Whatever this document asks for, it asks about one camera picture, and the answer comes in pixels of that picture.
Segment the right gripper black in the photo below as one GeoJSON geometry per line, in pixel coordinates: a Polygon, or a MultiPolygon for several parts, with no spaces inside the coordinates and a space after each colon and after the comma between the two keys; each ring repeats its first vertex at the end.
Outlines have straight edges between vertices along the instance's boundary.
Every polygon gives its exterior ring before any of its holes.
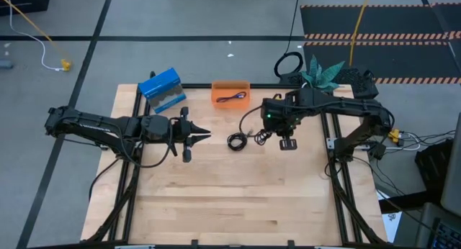
{"type": "Polygon", "coordinates": [[[298,90],[289,91],[282,98],[275,94],[273,98],[263,98],[261,103],[261,118],[264,132],[269,136],[275,134],[282,139],[279,141],[280,150],[296,150],[297,140],[292,138],[300,118],[295,116],[294,107],[298,105],[296,95],[298,90]]]}

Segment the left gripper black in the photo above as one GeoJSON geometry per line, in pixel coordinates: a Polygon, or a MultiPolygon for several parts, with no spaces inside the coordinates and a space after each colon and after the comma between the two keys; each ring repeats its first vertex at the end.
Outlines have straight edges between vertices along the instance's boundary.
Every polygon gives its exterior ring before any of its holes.
{"type": "Polygon", "coordinates": [[[210,133],[209,130],[198,127],[193,122],[187,120],[189,114],[188,107],[182,107],[180,117],[175,117],[175,122],[171,125],[171,133],[173,135],[169,148],[174,156],[178,156],[175,144],[183,144],[182,160],[184,163],[189,163],[192,159],[191,147],[196,143],[211,137],[211,135],[191,135],[191,133],[210,133]]]}

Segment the black perforated box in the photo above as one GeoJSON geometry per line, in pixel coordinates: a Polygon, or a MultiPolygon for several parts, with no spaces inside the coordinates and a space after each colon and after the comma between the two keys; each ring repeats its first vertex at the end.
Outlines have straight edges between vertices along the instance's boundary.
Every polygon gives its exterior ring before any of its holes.
{"type": "Polygon", "coordinates": [[[350,85],[355,99],[374,99],[379,94],[370,70],[361,73],[358,68],[341,69],[333,82],[350,85]]]}
{"type": "Polygon", "coordinates": [[[305,83],[305,79],[301,72],[286,73],[279,77],[279,84],[282,85],[297,85],[302,86],[305,83]]]}

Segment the orange translucent plastic bin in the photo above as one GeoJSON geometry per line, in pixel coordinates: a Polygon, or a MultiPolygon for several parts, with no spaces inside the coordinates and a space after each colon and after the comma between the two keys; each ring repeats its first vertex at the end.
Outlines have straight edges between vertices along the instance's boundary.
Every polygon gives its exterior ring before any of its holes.
{"type": "Polygon", "coordinates": [[[251,101],[248,81],[213,81],[211,102],[216,109],[246,109],[251,101]]]}

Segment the green snake plant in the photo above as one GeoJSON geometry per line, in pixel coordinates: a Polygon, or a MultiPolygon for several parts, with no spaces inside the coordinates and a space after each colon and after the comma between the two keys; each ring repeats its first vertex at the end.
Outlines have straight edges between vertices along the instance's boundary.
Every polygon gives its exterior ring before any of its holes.
{"type": "Polygon", "coordinates": [[[337,63],[325,70],[318,63],[316,56],[312,55],[309,64],[309,71],[301,71],[305,83],[308,82],[309,87],[305,88],[314,88],[322,91],[333,91],[339,87],[337,83],[334,83],[333,80],[338,75],[340,70],[344,65],[344,61],[337,63]]]}

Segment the blue DualShock controller box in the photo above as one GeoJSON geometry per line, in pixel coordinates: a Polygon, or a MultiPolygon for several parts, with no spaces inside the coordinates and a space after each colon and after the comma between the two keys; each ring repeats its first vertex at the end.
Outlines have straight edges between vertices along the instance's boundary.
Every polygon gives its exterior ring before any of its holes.
{"type": "Polygon", "coordinates": [[[138,88],[156,114],[187,98],[181,79],[174,68],[158,75],[151,71],[151,78],[139,83],[138,88]]]}

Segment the black power adapter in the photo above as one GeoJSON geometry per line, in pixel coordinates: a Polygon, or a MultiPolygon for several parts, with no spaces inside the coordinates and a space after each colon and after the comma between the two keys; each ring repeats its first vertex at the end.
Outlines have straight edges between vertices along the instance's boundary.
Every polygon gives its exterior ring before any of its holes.
{"type": "Polygon", "coordinates": [[[376,160],[381,160],[385,154],[386,148],[387,147],[382,143],[376,142],[370,146],[370,149],[368,150],[368,156],[376,160]]]}

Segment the black hazard-striped floor mat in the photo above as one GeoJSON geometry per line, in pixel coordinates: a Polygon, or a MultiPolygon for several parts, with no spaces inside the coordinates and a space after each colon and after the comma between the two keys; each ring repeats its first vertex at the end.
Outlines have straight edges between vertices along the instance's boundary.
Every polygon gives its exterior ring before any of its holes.
{"type": "Polygon", "coordinates": [[[461,84],[461,3],[303,5],[306,60],[344,61],[376,83],[461,84]]]}

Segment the white paper sheet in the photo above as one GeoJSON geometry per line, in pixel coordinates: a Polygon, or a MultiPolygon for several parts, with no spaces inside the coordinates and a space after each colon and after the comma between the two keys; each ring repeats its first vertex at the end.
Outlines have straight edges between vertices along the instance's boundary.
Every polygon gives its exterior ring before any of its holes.
{"type": "Polygon", "coordinates": [[[388,242],[394,243],[402,212],[382,213],[388,242]]]}

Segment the black bag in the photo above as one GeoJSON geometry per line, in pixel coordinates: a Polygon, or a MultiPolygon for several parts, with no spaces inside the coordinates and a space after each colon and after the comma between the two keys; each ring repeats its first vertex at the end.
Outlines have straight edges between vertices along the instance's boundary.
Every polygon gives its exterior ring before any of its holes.
{"type": "Polygon", "coordinates": [[[426,190],[443,190],[453,141],[453,139],[446,139],[416,153],[415,164],[418,167],[426,190]]]}

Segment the grey monitor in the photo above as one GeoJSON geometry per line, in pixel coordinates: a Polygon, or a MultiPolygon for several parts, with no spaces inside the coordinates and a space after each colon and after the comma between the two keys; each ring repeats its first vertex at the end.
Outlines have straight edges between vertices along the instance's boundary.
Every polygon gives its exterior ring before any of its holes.
{"type": "Polygon", "coordinates": [[[457,119],[441,205],[446,210],[461,217],[461,112],[457,119]]]}

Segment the black keyboard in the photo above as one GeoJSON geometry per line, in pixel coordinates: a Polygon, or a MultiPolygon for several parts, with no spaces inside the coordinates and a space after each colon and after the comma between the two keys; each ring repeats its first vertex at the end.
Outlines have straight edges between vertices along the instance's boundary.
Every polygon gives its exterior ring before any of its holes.
{"type": "Polygon", "coordinates": [[[430,249],[461,249],[461,233],[441,220],[434,223],[434,234],[429,239],[430,249]]]}

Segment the black aluminium table frame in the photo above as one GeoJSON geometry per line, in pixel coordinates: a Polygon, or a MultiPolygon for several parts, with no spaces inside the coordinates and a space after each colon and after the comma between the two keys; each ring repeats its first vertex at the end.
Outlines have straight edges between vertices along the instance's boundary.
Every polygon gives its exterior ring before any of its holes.
{"type": "Polygon", "coordinates": [[[189,118],[211,131],[192,147],[192,160],[165,155],[164,145],[143,151],[134,202],[120,213],[112,239],[132,244],[185,245],[340,245],[356,238],[348,212],[337,214],[326,175],[325,139],[348,135],[356,117],[307,117],[295,130],[297,149],[282,151],[278,137],[265,145],[249,140],[232,151],[229,135],[256,132],[262,122],[256,108],[265,97],[287,92],[276,84],[253,84],[246,109],[216,109],[211,90],[186,89],[189,118]]]}

